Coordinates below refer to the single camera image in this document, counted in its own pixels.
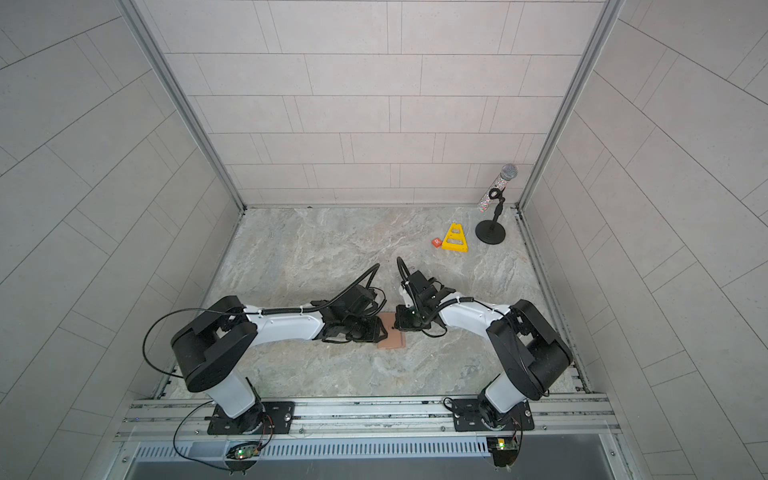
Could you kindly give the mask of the pink leather card holder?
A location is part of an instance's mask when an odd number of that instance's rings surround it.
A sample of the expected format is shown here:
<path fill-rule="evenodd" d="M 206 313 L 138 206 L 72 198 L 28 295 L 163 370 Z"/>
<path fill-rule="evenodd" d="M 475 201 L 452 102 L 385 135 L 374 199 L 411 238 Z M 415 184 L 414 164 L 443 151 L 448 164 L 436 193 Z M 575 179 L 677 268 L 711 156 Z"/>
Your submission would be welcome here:
<path fill-rule="evenodd" d="M 405 347 L 404 333 L 395 328 L 395 313 L 383 312 L 379 314 L 379 318 L 387 332 L 387 337 L 377 343 L 379 350 L 395 350 Z"/>

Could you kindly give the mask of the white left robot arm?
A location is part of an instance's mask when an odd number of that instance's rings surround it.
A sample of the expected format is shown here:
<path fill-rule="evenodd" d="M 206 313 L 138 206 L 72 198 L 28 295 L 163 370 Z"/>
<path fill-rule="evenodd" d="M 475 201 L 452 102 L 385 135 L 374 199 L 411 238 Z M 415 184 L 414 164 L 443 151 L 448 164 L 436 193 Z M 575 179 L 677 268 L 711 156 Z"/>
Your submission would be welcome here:
<path fill-rule="evenodd" d="M 250 434 L 267 425 L 268 412 L 237 365 L 252 348 L 281 341 L 379 343 L 387 338 L 379 313 L 386 296 L 360 284 L 331 300 L 283 308 L 257 308 L 234 295 L 182 327 L 171 339 L 188 391 L 215 404 L 210 434 Z"/>

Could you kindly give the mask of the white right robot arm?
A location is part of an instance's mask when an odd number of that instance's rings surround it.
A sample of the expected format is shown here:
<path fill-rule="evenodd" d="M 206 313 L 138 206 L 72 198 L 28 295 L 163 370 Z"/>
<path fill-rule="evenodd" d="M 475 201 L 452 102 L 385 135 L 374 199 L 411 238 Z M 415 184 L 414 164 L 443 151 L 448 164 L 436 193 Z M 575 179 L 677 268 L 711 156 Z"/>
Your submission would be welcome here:
<path fill-rule="evenodd" d="M 466 330 L 489 341 L 501 364 L 502 372 L 475 401 L 445 399 L 446 408 L 457 420 L 478 421 L 480 430 L 532 430 L 529 402 L 547 396 L 573 362 L 559 333 L 528 300 L 489 304 L 411 272 L 403 263 L 398 271 L 404 303 L 396 307 L 396 329 L 429 337 L 435 325 L 444 332 Z"/>

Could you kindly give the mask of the yellow triangular cone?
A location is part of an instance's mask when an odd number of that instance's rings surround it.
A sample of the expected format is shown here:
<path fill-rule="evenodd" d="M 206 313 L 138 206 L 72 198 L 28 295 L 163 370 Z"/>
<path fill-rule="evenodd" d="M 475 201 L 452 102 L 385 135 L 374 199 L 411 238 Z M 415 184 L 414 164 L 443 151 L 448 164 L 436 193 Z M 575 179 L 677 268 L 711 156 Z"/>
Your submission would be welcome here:
<path fill-rule="evenodd" d="M 451 224 L 442 240 L 441 249 L 460 253 L 468 252 L 468 243 L 461 224 Z"/>

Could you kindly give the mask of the black microphone stand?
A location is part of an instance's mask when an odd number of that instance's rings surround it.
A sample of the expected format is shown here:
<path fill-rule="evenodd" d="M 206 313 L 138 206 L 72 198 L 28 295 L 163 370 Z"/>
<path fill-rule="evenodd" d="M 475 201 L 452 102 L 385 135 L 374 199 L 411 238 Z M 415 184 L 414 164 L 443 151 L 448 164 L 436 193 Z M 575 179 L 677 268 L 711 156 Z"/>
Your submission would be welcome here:
<path fill-rule="evenodd" d="M 503 213 L 505 204 L 504 189 L 492 188 L 489 191 L 489 198 L 498 201 L 494 209 L 494 215 L 490 220 L 482 220 L 477 224 L 475 235 L 482 243 L 498 245 L 506 238 L 506 230 L 499 223 L 499 217 Z"/>

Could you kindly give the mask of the glittery silver microphone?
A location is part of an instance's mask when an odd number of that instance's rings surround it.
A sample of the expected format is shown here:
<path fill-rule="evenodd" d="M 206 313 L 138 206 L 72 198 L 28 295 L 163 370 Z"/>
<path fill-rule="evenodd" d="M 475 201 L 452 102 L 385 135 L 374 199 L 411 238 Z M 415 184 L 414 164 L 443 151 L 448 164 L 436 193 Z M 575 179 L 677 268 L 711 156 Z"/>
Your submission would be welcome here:
<path fill-rule="evenodd" d="M 491 186 L 486 190 L 480 202 L 478 209 L 485 212 L 492 200 L 496 199 L 500 192 L 503 192 L 508 183 L 518 175 L 518 168 L 511 163 L 505 164 Z"/>

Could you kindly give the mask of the right circuit board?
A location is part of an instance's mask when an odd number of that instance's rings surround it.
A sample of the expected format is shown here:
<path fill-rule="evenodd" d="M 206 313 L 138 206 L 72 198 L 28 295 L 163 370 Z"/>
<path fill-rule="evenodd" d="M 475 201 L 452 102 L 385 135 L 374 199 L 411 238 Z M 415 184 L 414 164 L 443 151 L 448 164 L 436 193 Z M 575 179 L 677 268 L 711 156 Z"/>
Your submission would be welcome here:
<path fill-rule="evenodd" d="M 486 443 L 495 467 L 508 468 L 517 460 L 520 442 L 516 437 L 487 437 Z"/>

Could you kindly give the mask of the left green circuit board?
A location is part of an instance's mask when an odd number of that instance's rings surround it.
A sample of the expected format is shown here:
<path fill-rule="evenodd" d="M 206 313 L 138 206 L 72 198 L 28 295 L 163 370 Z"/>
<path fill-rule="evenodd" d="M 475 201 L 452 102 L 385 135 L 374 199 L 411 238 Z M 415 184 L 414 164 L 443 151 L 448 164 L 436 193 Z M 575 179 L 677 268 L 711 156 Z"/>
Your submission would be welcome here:
<path fill-rule="evenodd" d="M 249 461 L 257 458 L 262 450 L 260 442 L 246 442 L 232 446 L 225 457 L 232 461 Z"/>

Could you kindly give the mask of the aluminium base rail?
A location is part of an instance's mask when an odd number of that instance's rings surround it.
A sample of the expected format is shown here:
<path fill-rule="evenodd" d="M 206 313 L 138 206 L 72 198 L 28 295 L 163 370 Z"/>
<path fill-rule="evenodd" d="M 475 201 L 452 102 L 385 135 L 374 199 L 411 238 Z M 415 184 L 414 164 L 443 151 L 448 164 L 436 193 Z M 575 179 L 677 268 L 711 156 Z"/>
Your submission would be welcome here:
<path fill-rule="evenodd" d="M 250 440 L 316 440 L 323 438 L 480 437 L 524 432 L 532 434 L 618 433 L 621 428 L 604 394 L 552 394 L 517 408 L 505 427 L 489 428 L 474 413 L 476 400 L 457 395 L 460 412 L 448 409 L 442 396 L 294 398 L 291 409 L 268 399 L 269 420 L 248 434 Z M 201 399 L 133 402 L 118 425 L 117 441 L 235 440 L 231 426 L 208 426 L 214 405 Z"/>

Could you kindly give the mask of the aluminium corner post right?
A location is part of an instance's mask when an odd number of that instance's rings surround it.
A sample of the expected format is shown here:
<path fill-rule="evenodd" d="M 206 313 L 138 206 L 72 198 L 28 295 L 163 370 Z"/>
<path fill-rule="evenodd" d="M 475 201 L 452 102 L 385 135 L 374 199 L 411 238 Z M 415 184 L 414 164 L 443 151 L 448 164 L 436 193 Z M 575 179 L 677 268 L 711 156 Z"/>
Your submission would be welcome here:
<path fill-rule="evenodd" d="M 547 134 L 531 176 L 518 202 L 517 210 L 520 213 L 523 213 L 532 202 L 535 190 L 543 177 L 547 164 L 557 146 L 557 142 L 567 125 L 568 119 L 578 102 L 579 96 L 586 86 L 603 46 L 617 21 L 623 4 L 624 1 L 621 0 L 608 0 L 604 3 L 595 28 L 589 37 L 585 51 L 569 84 L 550 131 Z"/>

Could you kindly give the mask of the aluminium corner post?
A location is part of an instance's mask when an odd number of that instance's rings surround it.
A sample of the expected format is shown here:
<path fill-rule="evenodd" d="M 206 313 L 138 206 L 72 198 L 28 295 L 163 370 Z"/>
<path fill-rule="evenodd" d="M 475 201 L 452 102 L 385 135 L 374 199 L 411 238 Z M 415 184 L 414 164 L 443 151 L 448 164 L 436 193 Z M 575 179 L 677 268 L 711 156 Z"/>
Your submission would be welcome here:
<path fill-rule="evenodd" d="M 169 98 L 176 107 L 182 121 L 187 127 L 189 133 L 200 148 L 204 157 L 215 170 L 216 174 L 224 184 L 241 213 L 247 210 L 237 188 L 234 185 L 230 175 L 225 169 L 220 156 L 215 151 L 207 133 L 203 129 L 198 115 L 194 112 L 192 104 L 188 97 L 182 91 L 182 88 L 175 78 L 172 69 L 165 56 L 160 50 L 156 40 L 153 38 L 148 25 L 137 8 L 135 1 L 116 0 L 117 8 L 126 21 L 129 30 L 142 49 L 145 57 L 155 71 L 160 84 L 168 94 Z"/>
<path fill-rule="evenodd" d="M 547 134 L 531 176 L 518 202 L 517 210 L 520 213 L 523 213 L 532 202 L 535 190 L 543 177 L 547 164 L 557 146 L 557 142 L 567 125 L 568 119 L 578 102 L 579 96 L 586 86 L 603 46 L 617 21 L 623 4 L 624 1 L 621 0 L 608 0 L 604 3 L 595 28 L 589 37 L 585 51 L 569 84 L 550 131 Z"/>

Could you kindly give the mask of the aluminium corner post left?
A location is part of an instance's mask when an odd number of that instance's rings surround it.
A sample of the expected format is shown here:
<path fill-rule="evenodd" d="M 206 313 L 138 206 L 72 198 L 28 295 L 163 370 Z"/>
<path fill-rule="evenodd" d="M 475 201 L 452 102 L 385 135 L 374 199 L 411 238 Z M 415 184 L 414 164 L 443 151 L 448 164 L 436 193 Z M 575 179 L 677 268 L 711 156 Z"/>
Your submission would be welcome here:
<path fill-rule="evenodd" d="M 129 30 L 142 49 L 145 57 L 155 71 L 160 84 L 168 94 L 169 98 L 176 107 L 182 121 L 187 127 L 189 133 L 200 148 L 204 157 L 215 170 L 216 174 L 224 184 L 241 213 L 247 210 L 237 188 L 234 185 L 230 175 L 225 169 L 220 156 L 215 151 L 207 133 L 203 129 L 198 115 L 194 112 L 192 104 L 188 97 L 182 91 L 182 88 L 175 78 L 172 69 L 165 56 L 160 50 L 156 40 L 153 38 L 148 25 L 137 8 L 135 1 L 116 0 L 117 8 L 126 21 Z"/>

